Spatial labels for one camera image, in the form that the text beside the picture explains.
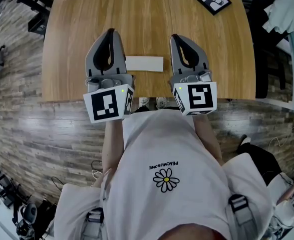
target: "white t-shirt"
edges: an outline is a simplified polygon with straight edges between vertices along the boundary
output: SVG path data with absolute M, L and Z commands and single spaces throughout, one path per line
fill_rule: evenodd
M 181 224 L 206 226 L 230 240 L 225 213 L 230 187 L 270 219 L 268 191 L 250 156 L 221 167 L 196 135 L 192 117 L 169 109 L 135 113 L 123 121 L 123 131 L 125 151 L 104 204 L 109 240 L 156 240 Z M 69 197 L 74 186 L 70 189 L 63 188 L 57 207 L 57 239 L 79 239 L 83 223 L 78 222 L 85 220 L 85 211 L 77 211 L 78 201 Z M 88 199 L 97 197 L 92 191 Z M 88 212 L 94 203 L 86 201 Z
M 268 185 L 268 190 L 274 207 L 274 216 L 271 224 L 280 224 L 282 227 L 294 225 L 294 193 L 289 200 L 277 204 L 279 198 L 293 185 L 293 181 L 284 173 L 278 174 Z

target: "person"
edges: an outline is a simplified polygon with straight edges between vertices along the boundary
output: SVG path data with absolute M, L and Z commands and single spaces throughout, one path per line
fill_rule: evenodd
M 278 239 L 285 229 L 294 227 L 294 181 L 279 167 L 272 153 L 252 145 L 246 135 L 237 149 L 238 154 L 248 153 L 269 190 L 273 215 L 265 237 Z
M 147 99 L 139 103 L 129 118 L 106 122 L 103 174 L 93 187 L 64 185 L 55 239 L 244 240 L 235 223 L 260 239 L 272 205 L 250 156 L 224 163 L 206 115 L 183 116 L 163 98 L 154 111 Z

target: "wooden floor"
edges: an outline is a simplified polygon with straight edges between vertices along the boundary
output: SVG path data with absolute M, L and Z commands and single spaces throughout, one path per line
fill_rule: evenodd
M 90 186 L 91 162 L 101 169 L 104 124 L 90 124 L 82 101 L 41 103 L 43 37 L 29 33 L 36 14 L 23 4 L 3 4 L 0 46 L 5 44 L 5 66 L 0 72 L 0 169 L 22 184 L 35 198 L 56 202 L 60 191 L 51 177 L 64 183 Z M 233 157 L 242 134 L 270 150 L 280 167 L 294 172 L 294 113 L 253 101 L 219 100 L 209 116 L 225 160 Z

